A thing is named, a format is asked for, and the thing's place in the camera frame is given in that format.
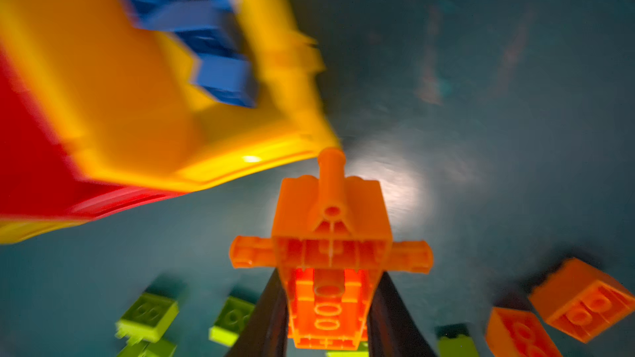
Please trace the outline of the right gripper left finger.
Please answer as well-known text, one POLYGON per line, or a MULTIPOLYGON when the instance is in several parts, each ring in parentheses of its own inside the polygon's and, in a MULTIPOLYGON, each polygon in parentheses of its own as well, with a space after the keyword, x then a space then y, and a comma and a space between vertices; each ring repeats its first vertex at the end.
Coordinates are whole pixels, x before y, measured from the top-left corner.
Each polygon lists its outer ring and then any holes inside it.
POLYGON ((250 320, 226 357, 286 357, 289 313, 287 297, 275 269, 250 320))

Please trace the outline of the large blue lego brick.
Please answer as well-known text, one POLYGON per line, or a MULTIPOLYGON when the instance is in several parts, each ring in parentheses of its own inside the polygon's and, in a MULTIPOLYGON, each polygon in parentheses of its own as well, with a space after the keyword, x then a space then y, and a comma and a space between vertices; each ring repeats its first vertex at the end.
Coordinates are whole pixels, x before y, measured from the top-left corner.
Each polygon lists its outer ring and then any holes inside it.
POLYGON ((235 57, 242 34, 231 0, 123 0, 136 27, 175 35, 198 56, 235 57))

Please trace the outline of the orange square lego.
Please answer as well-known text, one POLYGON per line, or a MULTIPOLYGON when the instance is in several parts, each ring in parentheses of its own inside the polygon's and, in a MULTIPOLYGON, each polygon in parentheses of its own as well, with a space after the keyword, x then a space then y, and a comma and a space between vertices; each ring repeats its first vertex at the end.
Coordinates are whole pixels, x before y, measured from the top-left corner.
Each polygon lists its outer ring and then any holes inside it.
POLYGON ((529 301, 549 326, 585 344, 634 312, 628 289, 576 258, 533 288, 529 301))

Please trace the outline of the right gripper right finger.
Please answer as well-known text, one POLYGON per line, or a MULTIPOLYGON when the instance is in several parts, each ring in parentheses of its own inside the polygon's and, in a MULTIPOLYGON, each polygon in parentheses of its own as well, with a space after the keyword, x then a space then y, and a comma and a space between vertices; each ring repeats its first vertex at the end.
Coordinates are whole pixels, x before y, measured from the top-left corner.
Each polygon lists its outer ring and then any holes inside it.
POLYGON ((388 273, 383 273, 373 296, 367 330, 370 357, 437 355, 418 330, 388 273))

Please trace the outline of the orange long lego bottom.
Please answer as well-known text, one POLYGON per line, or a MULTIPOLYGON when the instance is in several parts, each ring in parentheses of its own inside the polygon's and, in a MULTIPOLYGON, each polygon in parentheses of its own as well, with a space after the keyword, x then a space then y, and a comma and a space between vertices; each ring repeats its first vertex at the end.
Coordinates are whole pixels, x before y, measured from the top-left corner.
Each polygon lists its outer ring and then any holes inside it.
POLYGON ((497 357, 562 357, 538 318, 529 311, 493 307, 486 342, 497 357))

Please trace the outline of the orange lego plane piece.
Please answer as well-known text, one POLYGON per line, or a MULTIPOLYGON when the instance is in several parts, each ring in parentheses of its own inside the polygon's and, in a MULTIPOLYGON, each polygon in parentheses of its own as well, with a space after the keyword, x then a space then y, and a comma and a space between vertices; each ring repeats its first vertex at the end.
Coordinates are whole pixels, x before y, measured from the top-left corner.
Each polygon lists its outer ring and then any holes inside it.
POLYGON ((229 250, 237 269, 277 269, 299 349, 357 350, 381 276, 433 267, 428 243, 394 241, 380 183, 346 176, 346 161, 329 147, 318 177, 284 179, 271 236, 238 236, 229 250))

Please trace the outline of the small blue lego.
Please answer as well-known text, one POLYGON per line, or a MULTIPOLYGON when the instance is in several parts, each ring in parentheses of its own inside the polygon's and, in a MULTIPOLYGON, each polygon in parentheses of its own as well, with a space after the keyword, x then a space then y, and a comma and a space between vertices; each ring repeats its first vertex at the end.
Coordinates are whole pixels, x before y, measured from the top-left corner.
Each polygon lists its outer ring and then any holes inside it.
POLYGON ((243 58, 203 55, 193 83, 220 103, 256 107, 257 82, 251 63, 243 58))

